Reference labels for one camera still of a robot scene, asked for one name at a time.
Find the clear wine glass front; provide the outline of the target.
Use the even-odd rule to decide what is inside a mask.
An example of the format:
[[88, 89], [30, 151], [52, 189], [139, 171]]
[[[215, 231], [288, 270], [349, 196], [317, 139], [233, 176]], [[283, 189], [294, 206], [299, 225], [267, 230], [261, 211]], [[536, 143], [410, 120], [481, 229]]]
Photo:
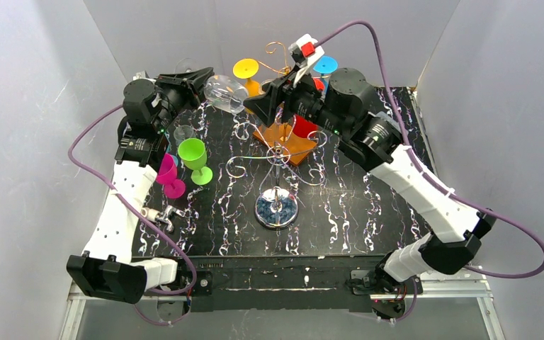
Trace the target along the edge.
[[[179, 74], [198, 69], [202, 68], [187, 57], [176, 64], [174, 71]], [[247, 97], [247, 89], [238, 81], [224, 74], [216, 74], [214, 71], [214, 75], [205, 84], [202, 102], [207, 101], [211, 106], [221, 111], [236, 115], [245, 110], [243, 102]]]

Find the clear patterned wine glass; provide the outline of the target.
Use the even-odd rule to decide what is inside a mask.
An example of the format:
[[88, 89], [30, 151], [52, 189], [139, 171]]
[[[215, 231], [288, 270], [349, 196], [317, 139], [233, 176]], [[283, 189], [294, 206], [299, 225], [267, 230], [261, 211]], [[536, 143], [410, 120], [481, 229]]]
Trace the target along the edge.
[[190, 125], [179, 125], [173, 131], [173, 138], [177, 146], [179, 146], [184, 140], [193, 138], [195, 136], [195, 129]]

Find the green wine glass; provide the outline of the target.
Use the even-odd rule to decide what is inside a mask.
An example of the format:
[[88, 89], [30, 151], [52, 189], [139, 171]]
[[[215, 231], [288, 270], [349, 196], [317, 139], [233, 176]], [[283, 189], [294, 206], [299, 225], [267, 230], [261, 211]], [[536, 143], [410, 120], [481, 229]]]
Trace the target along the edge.
[[185, 167], [192, 171], [191, 180], [194, 184], [204, 186], [213, 178], [213, 171], [206, 165], [208, 154], [204, 141], [198, 138], [188, 138], [178, 146], [178, 156]]

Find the pink wine glass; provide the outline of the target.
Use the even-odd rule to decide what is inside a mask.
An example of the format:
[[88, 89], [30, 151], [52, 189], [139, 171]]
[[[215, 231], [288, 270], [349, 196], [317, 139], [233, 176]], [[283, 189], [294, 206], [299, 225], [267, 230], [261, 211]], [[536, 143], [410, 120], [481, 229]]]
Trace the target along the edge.
[[186, 191], [185, 183], [178, 178], [178, 169], [170, 154], [165, 154], [158, 170], [156, 182], [163, 188], [164, 195], [170, 199], [180, 198]]

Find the teal blue wine glass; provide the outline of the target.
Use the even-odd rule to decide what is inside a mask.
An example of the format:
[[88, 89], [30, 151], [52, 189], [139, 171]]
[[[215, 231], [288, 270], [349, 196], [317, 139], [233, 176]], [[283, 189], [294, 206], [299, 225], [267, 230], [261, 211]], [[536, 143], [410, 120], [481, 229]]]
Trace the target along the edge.
[[172, 149], [171, 149], [171, 143], [168, 142], [168, 146], [166, 148], [166, 153], [171, 156], [172, 160], [173, 160], [173, 163], [175, 166], [178, 166], [179, 165], [179, 161], [178, 161], [178, 157], [176, 155], [173, 154], [172, 152]]

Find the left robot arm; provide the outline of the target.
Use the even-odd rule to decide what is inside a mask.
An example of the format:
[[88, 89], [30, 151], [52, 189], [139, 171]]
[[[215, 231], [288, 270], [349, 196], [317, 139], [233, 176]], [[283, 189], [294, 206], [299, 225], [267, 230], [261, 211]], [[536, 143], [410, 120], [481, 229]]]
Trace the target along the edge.
[[144, 202], [166, 155], [168, 127], [185, 109], [197, 109], [205, 100], [205, 83], [215, 73], [205, 67], [180, 74], [139, 77], [123, 89], [118, 105], [125, 115], [118, 126], [118, 148], [113, 175], [106, 177], [78, 161], [73, 151], [96, 126], [91, 123], [73, 141], [68, 157], [108, 187], [108, 194], [93, 234], [80, 255], [71, 255], [66, 270], [83, 294], [135, 304], [148, 291], [163, 293], [179, 274], [176, 259], [154, 257], [132, 261], [138, 223], [143, 222], [174, 248], [191, 272], [190, 281], [170, 295], [189, 292], [198, 283], [196, 267], [186, 253], [159, 226], [156, 216], [144, 214]]

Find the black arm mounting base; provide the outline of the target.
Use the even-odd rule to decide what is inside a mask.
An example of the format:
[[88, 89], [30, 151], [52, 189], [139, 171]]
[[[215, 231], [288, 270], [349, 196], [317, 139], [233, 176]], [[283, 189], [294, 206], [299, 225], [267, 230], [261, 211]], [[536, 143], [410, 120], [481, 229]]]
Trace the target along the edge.
[[381, 256], [195, 256], [197, 283], [180, 297], [187, 312], [347, 310], [398, 319], [421, 295], [421, 279], [390, 287]]

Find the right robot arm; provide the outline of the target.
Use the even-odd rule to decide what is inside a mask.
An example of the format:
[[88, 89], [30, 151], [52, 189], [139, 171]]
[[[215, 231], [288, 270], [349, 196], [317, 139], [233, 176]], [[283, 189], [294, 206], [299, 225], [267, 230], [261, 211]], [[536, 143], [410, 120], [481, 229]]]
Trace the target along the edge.
[[405, 144], [397, 123], [372, 111], [377, 97], [375, 87], [353, 68], [336, 70], [326, 93], [317, 90], [312, 77], [291, 71], [244, 106], [265, 125], [281, 109], [282, 120], [298, 115], [334, 133], [345, 156], [389, 185], [430, 225], [424, 237], [384, 257], [373, 274], [377, 282], [395, 285], [427, 271], [457, 273], [475, 257], [494, 220], [454, 201]]

